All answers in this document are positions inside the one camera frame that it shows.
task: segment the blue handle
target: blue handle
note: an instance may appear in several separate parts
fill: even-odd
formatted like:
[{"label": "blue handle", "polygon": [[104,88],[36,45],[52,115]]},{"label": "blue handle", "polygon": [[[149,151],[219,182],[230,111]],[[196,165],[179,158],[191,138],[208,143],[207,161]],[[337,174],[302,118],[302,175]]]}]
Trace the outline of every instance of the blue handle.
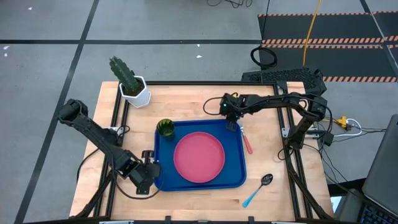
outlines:
[{"label": "blue handle", "polygon": [[253,197],[257,194],[257,192],[260,190],[260,188],[258,188],[252,195],[250,195],[250,197],[248,198],[248,199],[246,199],[244,202],[243,202],[243,207],[244,208],[247,208],[248,207],[248,205],[249,205],[249,203],[251,202],[251,200],[253,199]]}]

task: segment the green cup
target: green cup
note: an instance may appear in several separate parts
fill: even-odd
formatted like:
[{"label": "green cup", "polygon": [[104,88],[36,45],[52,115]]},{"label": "green cup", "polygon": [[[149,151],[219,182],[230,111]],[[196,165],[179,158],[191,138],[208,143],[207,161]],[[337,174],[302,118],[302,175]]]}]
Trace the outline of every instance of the green cup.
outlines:
[{"label": "green cup", "polygon": [[174,138],[174,122],[170,119],[162,119],[157,123],[156,130],[165,138]]}]

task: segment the orange handle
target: orange handle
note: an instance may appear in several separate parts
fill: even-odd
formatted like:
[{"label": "orange handle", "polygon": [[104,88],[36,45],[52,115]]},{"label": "orange handle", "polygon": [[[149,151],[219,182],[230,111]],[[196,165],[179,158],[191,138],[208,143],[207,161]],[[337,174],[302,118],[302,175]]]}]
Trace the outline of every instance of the orange handle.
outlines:
[{"label": "orange handle", "polygon": [[246,144],[246,147],[248,149],[248,153],[252,154],[253,150],[251,150],[251,146],[249,144],[249,140],[247,139],[246,135],[243,135],[244,143]]}]

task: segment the metal spoon head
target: metal spoon head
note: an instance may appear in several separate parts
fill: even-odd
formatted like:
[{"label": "metal spoon head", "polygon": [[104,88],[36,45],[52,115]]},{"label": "metal spoon head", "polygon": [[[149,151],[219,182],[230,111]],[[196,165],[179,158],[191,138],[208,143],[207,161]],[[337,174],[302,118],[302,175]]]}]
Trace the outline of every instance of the metal spoon head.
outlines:
[{"label": "metal spoon head", "polygon": [[261,179],[261,185],[269,185],[272,182],[273,178],[274,176],[272,174],[265,175]]}]

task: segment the laptop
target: laptop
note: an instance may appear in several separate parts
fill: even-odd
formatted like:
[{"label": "laptop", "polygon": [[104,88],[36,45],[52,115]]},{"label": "laptop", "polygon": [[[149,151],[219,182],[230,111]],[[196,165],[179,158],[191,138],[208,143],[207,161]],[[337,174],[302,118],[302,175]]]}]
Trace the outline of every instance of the laptop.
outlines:
[{"label": "laptop", "polygon": [[350,191],[354,195],[347,194],[339,205],[337,219],[398,224],[398,114],[391,117],[362,187],[363,194],[358,190]]}]

